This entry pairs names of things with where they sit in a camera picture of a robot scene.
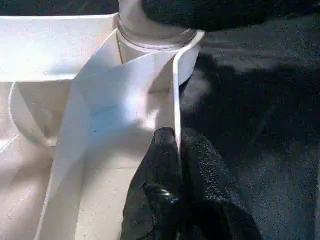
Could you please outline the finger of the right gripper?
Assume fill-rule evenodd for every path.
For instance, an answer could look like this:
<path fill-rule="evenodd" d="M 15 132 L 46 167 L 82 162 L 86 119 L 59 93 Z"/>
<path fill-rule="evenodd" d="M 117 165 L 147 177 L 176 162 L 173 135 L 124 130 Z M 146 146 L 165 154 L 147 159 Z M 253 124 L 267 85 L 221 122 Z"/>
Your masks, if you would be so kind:
<path fill-rule="evenodd" d="M 215 32 L 312 14 L 318 0 L 144 0 L 146 16 L 159 24 Z"/>

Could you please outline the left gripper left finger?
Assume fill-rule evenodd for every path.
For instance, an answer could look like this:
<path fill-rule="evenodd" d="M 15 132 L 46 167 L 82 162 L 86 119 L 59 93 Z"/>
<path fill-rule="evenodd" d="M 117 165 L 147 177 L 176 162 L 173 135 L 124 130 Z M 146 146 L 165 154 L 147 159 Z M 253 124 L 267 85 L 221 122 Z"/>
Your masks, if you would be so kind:
<path fill-rule="evenodd" d="M 175 240 L 183 213 L 182 178 L 174 130 L 155 131 L 129 185 L 122 240 Z"/>

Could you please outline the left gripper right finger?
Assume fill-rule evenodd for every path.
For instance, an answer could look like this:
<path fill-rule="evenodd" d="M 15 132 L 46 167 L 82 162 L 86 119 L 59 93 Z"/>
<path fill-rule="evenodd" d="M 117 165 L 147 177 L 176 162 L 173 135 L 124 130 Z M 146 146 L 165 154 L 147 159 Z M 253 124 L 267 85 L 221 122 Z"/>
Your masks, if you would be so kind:
<path fill-rule="evenodd" d="M 184 129 L 181 160 L 190 221 L 205 240 L 261 240 L 236 179 L 202 134 Z"/>

